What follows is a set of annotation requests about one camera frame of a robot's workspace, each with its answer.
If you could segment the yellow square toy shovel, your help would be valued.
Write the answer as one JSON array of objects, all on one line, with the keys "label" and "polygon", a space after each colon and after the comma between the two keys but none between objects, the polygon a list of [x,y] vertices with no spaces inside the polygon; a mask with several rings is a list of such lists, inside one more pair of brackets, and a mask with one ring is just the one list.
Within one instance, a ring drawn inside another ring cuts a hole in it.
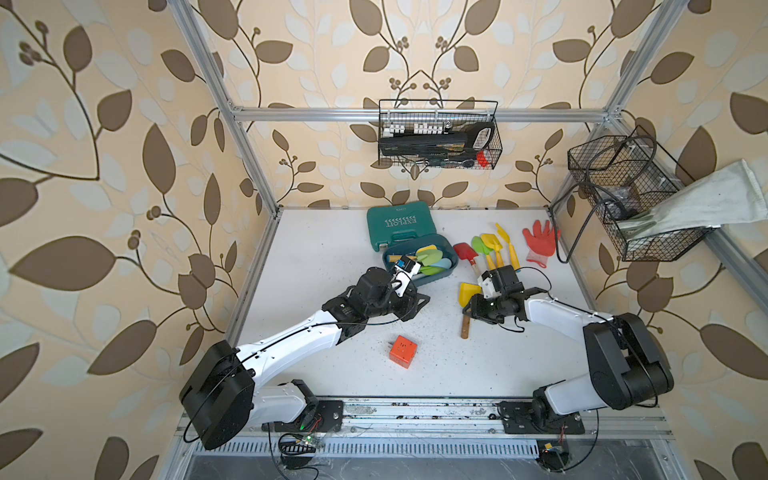
[{"label": "yellow square toy shovel", "polygon": [[[462,283],[459,289],[459,305],[462,309],[468,306],[473,296],[482,293],[482,288],[478,285]],[[470,317],[466,314],[462,317],[461,338],[466,340],[469,338],[470,332]]]}]

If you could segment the yellow toy spatula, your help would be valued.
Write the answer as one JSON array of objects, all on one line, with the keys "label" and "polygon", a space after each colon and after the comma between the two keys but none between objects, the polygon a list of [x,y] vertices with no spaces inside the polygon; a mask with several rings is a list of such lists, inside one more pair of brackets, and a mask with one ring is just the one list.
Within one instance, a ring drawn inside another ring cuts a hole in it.
[{"label": "yellow toy spatula", "polygon": [[495,256],[495,260],[493,261],[495,267],[498,268],[503,266],[504,260],[501,255],[502,245],[498,238],[494,234],[483,233],[481,235],[481,240],[483,241],[488,254],[493,254]]}]

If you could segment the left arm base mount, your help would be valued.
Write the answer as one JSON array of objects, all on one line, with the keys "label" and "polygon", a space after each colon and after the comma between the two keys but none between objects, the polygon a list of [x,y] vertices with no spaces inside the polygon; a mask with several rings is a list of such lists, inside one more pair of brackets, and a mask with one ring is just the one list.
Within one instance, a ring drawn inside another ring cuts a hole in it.
[{"label": "left arm base mount", "polygon": [[268,387],[260,394],[265,411],[265,420],[261,424],[264,432],[308,435],[341,430],[344,402],[320,399],[303,380]]}]

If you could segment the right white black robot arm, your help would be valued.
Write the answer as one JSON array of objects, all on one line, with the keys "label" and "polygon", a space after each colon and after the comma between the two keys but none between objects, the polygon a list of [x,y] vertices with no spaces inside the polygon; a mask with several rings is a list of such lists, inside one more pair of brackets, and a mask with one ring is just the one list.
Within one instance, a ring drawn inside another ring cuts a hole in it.
[{"label": "right white black robot arm", "polygon": [[532,394],[532,417],[540,422],[583,410],[632,406],[651,408],[673,390],[674,378],[663,349],[635,314],[588,311],[526,287],[518,270],[503,266],[484,272],[479,283],[460,287],[465,317],[502,327],[506,320],[547,327],[584,347],[587,373],[543,386]]}]

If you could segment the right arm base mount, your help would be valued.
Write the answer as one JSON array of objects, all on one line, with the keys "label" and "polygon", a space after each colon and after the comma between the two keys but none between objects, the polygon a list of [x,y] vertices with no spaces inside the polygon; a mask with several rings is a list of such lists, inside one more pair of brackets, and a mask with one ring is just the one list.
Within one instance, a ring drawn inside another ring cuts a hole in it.
[{"label": "right arm base mount", "polygon": [[582,435],[585,427],[578,413],[557,414],[545,396],[546,386],[536,389],[530,400],[497,403],[506,434]]}]

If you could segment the yellow toy rake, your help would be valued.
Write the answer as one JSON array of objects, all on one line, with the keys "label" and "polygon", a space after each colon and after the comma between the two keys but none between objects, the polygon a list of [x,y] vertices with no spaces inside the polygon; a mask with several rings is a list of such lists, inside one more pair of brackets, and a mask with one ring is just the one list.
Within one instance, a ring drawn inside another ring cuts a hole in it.
[{"label": "yellow toy rake", "polygon": [[507,247],[509,259],[510,259],[510,265],[515,269],[519,270],[521,265],[519,258],[517,256],[516,250],[511,242],[511,238],[509,234],[506,232],[506,230],[499,224],[496,224],[497,233],[499,237],[503,240],[504,245]]}]

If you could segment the red toy shovel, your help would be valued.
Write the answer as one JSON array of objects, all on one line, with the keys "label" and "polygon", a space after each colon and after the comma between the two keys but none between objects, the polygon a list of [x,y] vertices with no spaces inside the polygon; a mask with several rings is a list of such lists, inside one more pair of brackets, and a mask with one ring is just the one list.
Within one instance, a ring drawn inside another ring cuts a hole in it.
[{"label": "red toy shovel", "polygon": [[461,242],[453,245],[453,249],[460,260],[467,261],[476,279],[482,278],[482,272],[476,262],[477,252],[466,242]]}]

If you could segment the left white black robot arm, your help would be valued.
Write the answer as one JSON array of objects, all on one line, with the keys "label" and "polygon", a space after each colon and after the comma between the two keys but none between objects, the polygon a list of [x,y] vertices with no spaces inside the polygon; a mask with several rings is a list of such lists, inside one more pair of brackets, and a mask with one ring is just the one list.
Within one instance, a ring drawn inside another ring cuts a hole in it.
[{"label": "left white black robot arm", "polygon": [[297,380],[273,387],[270,381],[369,326],[385,325],[386,316],[402,322],[413,319],[430,301],[414,283],[421,268],[409,258],[398,261],[392,271],[371,267],[356,284],[286,330],[237,347],[225,340],[211,346],[179,394],[196,441],[207,450],[216,449],[237,436],[251,418],[260,423],[312,419],[315,401],[308,387]]}]

